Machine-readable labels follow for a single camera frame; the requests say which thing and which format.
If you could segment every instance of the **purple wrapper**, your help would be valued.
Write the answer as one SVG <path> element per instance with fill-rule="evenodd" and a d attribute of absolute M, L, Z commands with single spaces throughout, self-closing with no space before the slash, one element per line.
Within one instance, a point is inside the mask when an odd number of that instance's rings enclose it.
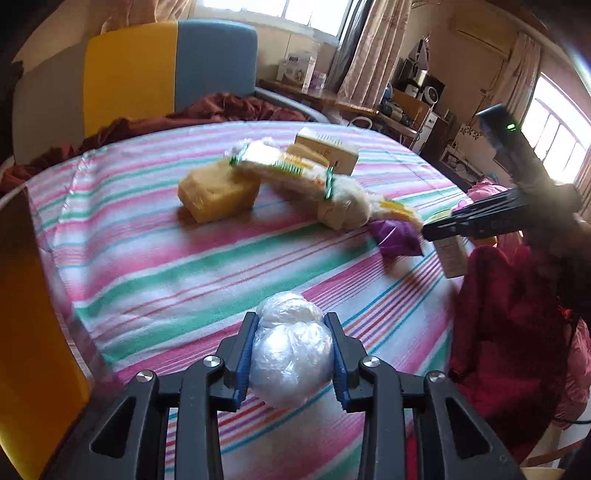
<path fill-rule="evenodd" d="M 385 257 L 422 256 L 421 243 L 417 231 L 408 222 L 400 220 L 376 220 L 370 222 L 369 229 Z"/>

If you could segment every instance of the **bed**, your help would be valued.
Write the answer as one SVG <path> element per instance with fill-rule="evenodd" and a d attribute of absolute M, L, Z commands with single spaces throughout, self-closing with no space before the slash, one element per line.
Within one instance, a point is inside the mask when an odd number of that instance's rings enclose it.
<path fill-rule="evenodd" d="M 432 245 L 423 257 L 382 258 L 366 228 L 337 233 L 312 205 L 263 186 L 254 209 L 197 225 L 178 181 L 244 138 L 281 145 L 304 125 L 230 122 L 119 142 L 42 172 L 28 183 L 40 245 L 68 300 L 117 376 L 176 372 L 213 353 L 245 312 L 281 290 L 339 315 L 345 332 L 404 372 L 444 367 L 461 279 L 443 276 Z M 421 158 L 376 132 L 316 124 L 360 147 L 353 176 L 402 200 L 425 220 L 463 192 Z M 174 477 L 176 414 L 166 473 Z M 355 478 L 363 415 L 345 414 L 332 386 L 296 410 L 248 395 L 219 414 L 226 479 Z"/>

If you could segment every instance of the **silver screw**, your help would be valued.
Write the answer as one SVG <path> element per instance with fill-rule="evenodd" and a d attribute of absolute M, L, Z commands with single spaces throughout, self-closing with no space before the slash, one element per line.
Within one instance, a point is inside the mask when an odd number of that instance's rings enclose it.
<path fill-rule="evenodd" d="M 151 370 L 142 370 L 135 376 L 135 379 L 139 383 L 148 383 L 154 378 L 154 372 Z"/>
<path fill-rule="evenodd" d="M 217 367 L 219 364 L 222 363 L 222 359 L 215 355 L 208 355 L 203 359 L 203 363 L 206 367 Z"/>
<path fill-rule="evenodd" d="M 433 370 L 427 374 L 427 378 L 432 382 L 439 382 L 445 378 L 445 373 L 438 370 Z"/>
<path fill-rule="evenodd" d="M 376 356 L 368 355 L 363 357 L 361 363 L 363 363 L 368 368 L 375 368 L 380 364 L 380 360 Z"/>

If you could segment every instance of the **patterned curtain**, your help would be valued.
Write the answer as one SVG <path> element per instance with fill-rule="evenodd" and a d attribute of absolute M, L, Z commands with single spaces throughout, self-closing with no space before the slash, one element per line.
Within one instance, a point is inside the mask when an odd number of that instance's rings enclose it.
<path fill-rule="evenodd" d="M 591 148 L 587 150 L 587 156 L 574 180 L 574 185 L 583 199 L 580 214 L 587 223 L 591 223 Z"/>
<path fill-rule="evenodd" d="M 189 0 L 91 0 L 86 36 L 132 25 L 178 20 Z"/>
<path fill-rule="evenodd" d="M 542 47 L 519 32 L 517 41 L 493 87 L 491 106 L 503 103 L 519 123 L 523 121 L 540 72 Z"/>
<path fill-rule="evenodd" d="M 339 97 L 370 108 L 379 104 L 394 73 L 411 4 L 374 0 Z"/>

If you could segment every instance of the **red cloth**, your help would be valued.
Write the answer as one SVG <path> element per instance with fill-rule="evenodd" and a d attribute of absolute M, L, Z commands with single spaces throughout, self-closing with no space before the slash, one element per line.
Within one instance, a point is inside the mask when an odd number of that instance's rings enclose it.
<path fill-rule="evenodd" d="M 0 181 L 0 195 L 10 192 L 53 165 L 104 145 L 172 128 L 255 120 L 305 122 L 307 118 L 301 112 L 275 106 L 256 97 L 241 98 L 231 93 L 214 93 L 198 100 L 182 112 L 164 117 L 141 120 L 118 118 L 97 134 L 85 138 L 79 148 L 72 145 L 50 148 L 28 165 L 10 167 Z"/>
<path fill-rule="evenodd" d="M 529 247 L 512 264 L 484 245 L 456 299 L 449 376 L 520 463 L 552 421 L 567 371 L 564 317 Z M 415 439 L 407 444 L 416 478 Z"/>

